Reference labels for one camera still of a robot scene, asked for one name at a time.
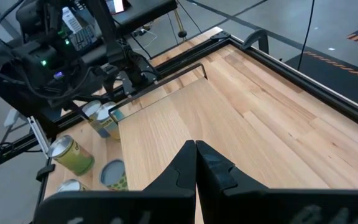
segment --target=black metal bar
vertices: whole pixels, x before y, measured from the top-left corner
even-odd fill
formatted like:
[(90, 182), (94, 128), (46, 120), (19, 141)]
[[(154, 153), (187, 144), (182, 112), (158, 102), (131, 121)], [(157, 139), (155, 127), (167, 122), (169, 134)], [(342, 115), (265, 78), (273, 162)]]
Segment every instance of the black metal bar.
[(324, 88), (315, 82), (301, 76), (297, 71), (283, 66), (282, 62), (278, 62), (263, 53), (259, 52), (256, 49), (248, 48), (243, 50), (242, 49), (242, 42), (238, 41), (237, 39), (231, 39), (232, 45), (235, 46), (237, 49), (243, 51), (247, 55), (250, 55), (254, 59), (261, 62), (266, 67), (272, 69), (274, 72), (278, 73), (282, 77), (286, 78), (290, 82), (296, 84), (304, 91), (312, 94), (314, 97), (318, 98), (319, 100), (323, 101), (330, 107), (334, 108), (336, 111), (340, 112), (341, 114), (347, 116), (351, 120), (358, 123), (358, 106), (354, 105), (353, 103), (348, 102), (344, 98), (337, 96), (331, 93), (327, 88)]
[[(52, 161), (51, 158), (47, 159), (47, 162), (46, 162), (46, 165), (45, 165), (45, 166), (48, 166), (48, 165), (51, 163), (51, 161)], [(47, 184), (48, 184), (48, 175), (46, 175), (46, 176), (41, 180), (40, 192), (38, 193), (37, 204), (36, 204), (35, 209), (34, 209), (34, 214), (35, 214), (35, 211), (36, 211), (38, 205), (44, 200), (45, 191), (46, 191), (46, 189), (47, 189)]]
[(230, 41), (229, 39), (226, 39), (226, 40), (223, 40), (223, 41), (219, 41), (219, 42), (216, 42), (215, 44), (213, 45), (209, 45), (207, 46), (205, 49), (203, 50), (199, 50), (196, 54), (193, 53), (192, 56), (187, 56), (188, 58), (172, 65), (171, 67), (168, 67), (166, 68), (164, 71), (162, 71), (163, 73), (174, 73), (175, 71), (185, 67), (185, 66), (188, 66), (188, 65), (191, 65), (192, 63), (204, 58), (205, 56), (225, 47), (226, 45), (230, 44)]
[(194, 46), (191, 49), (188, 49), (188, 50), (180, 53), (176, 57), (173, 57), (171, 60), (167, 60), (166, 62), (161, 63), (156, 69), (159, 72), (166, 71), (168, 68), (176, 66), (178, 64), (178, 62), (183, 63), (183, 62), (186, 62), (188, 60), (188, 58), (194, 57), (195, 52), (207, 49), (208, 47), (215, 45), (218, 42), (219, 42), (219, 40), (217, 40), (217, 39), (215, 39), (215, 40), (208, 39), (208, 40), (204, 41), (203, 43), (198, 44), (197, 46)]

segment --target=floor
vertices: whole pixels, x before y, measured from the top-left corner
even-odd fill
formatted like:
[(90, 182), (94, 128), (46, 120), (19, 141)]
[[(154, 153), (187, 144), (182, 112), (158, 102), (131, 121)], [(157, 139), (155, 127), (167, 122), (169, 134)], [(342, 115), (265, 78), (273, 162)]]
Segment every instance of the floor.
[[(255, 29), (268, 31), (270, 54), (283, 61), (301, 52), (305, 41), (311, 0), (196, 0), (180, 3), (194, 19), (201, 31), (218, 25), (245, 39)], [(188, 37), (200, 31), (186, 12), (178, 10)], [(319, 52), (336, 57), (358, 67), (358, 42), (346, 36), (358, 30), (358, 1), (316, 0), (311, 30), (306, 45)], [(177, 41), (177, 22), (173, 12), (154, 21), (152, 33), (138, 37), (149, 53), (157, 55), (173, 47)], [(129, 40), (133, 48), (139, 47)], [(10, 106), (0, 99), (0, 140), (6, 132), (3, 122)], [(28, 133), (25, 126), (11, 133), (7, 141), (14, 141)], [(41, 154), (22, 154), (0, 166), (0, 223), (29, 223), (36, 204), (40, 184), (37, 171), (44, 166)]]

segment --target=wooden tabletop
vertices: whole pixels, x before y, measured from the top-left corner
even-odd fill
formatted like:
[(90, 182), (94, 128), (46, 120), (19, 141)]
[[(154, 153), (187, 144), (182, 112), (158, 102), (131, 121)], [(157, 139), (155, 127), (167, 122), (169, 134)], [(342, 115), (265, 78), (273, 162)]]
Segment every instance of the wooden tabletop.
[[(207, 33), (155, 58), (158, 65), (219, 32)], [(125, 162), (131, 190), (142, 190), (188, 139), (201, 139), (270, 188), (358, 189), (358, 124), (248, 55), (226, 46), (200, 70), (122, 109), (121, 142), (101, 139), (86, 123), (65, 131), (95, 156), (78, 179), (94, 190), (103, 166)], [(74, 174), (57, 164), (45, 197)], [(196, 222), (202, 223), (199, 205)]]

